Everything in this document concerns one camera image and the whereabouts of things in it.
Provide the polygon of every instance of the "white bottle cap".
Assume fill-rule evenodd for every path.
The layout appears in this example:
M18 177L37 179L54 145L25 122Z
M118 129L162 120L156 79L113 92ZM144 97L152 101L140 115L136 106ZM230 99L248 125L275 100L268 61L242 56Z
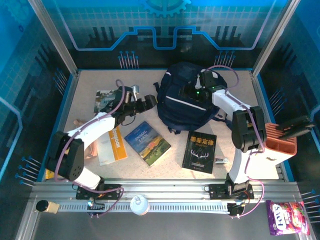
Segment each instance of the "white bottle cap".
M134 196L130 202L130 209L134 214L144 215L149 211L149 202L142 195Z

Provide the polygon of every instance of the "metal pole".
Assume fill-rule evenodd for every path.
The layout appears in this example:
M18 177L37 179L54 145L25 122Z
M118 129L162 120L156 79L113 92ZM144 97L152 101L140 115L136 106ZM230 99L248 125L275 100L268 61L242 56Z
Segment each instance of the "metal pole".
M49 35L53 45L60 54L64 64L68 68L69 72L75 78L78 75L77 66L72 59L63 39L61 38L54 22L52 21L49 13L47 12L43 2L41 0L28 0L31 7L33 8L35 14L39 18L42 26L44 27L46 33Z
M300 3L300 0L291 0L290 3L287 4L283 11L283 17L280 20L278 26L275 28L275 31L269 40L269 42L266 44L264 49L261 51L257 61L255 62L253 66L253 76L258 76L260 73L262 67L265 65L269 55L271 54L272 50L274 49L276 43L278 42L280 36L284 32L288 22L290 21L292 15L294 14L298 4Z

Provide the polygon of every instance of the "antler illustration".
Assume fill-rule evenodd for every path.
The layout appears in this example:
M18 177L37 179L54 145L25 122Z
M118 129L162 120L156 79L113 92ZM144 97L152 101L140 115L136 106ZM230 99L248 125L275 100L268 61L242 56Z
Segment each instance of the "antler illustration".
M201 156L198 156L198 154L195 154L195 151L193 151L193 150L191 150L190 153L191 153L193 156L196 156L198 159L209 157L209 153L208 153L208 152L207 152L205 155L201 155Z

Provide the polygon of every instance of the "table surface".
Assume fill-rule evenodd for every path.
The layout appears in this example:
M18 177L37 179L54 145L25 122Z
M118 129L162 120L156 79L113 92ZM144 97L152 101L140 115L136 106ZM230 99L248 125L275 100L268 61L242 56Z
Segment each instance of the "table surface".
M80 73L79 81L73 96L70 111L67 117L64 131L75 129L74 120L88 121L94 117L94 105L96 92L99 90L116 89L115 80L121 79L126 86L138 85L139 98L145 95L157 95L153 86L155 82L161 82L166 70L83 70ZM218 70L227 82L228 86L235 84L236 79L232 72ZM251 106L258 105L257 98L252 86L250 73L247 70L237 71L240 83L236 89L230 92L241 101ZM143 121L147 121L157 132L159 132L172 146L162 158L152 166L148 166L143 159L124 141L128 158L100 166L98 157L85 160L85 166L94 173L104 178L124 179L225 179L230 171L235 147L231 139L231 131L223 122L211 120L197 132L217 135L216 156L227 157L227 164L213 166L212 174L192 171L182 168L184 152L187 144L188 132L183 131L179 135L170 133L167 127L158 117L157 108L143 114L138 114L135 121L128 126L120 126L122 137L128 135ZM278 179L275 167L269 167L259 172L252 178Z

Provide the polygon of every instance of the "gear logo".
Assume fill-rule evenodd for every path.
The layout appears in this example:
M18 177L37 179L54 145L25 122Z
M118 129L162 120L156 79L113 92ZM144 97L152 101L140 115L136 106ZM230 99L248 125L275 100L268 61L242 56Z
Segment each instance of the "gear logo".
M168 15L173 17L174 14L180 14L180 10L185 10L191 0L141 0L141 3L150 14L165 18Z
M29 16L29 3L27 0L2 0L0 4L7 7L12 17L19 23L23 24Z

